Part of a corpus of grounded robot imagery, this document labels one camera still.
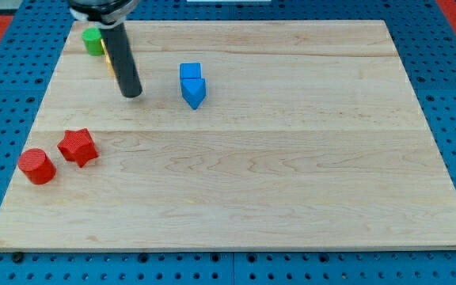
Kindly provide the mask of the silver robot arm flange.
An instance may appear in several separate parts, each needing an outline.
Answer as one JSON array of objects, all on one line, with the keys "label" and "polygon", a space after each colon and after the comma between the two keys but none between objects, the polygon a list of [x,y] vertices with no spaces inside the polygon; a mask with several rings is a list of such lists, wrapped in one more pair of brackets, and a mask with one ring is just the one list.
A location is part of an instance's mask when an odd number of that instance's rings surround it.
[{"label": "silver robot arm flange", "polygon": [[67,0],[72,16],[83,22],[93,22],[102,29],[123,23],[141,0]]}]

